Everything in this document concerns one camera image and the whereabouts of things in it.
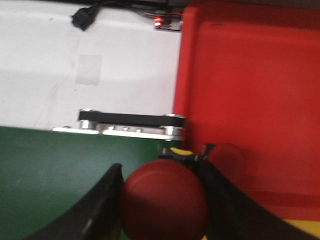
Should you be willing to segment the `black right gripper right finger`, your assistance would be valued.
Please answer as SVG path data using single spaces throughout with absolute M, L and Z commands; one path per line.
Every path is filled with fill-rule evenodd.
M 315 240 L 316 236 L 274 215 L 227 179 L 209 161 L 216 145 L 203 146 L 195 173 L 207 192 L 208 240 Z

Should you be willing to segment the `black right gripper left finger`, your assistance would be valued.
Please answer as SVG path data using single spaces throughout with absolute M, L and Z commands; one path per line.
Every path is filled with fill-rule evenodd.
M 122 165 L 114 163 L 77 203 L 26 240 L 119 240 Z

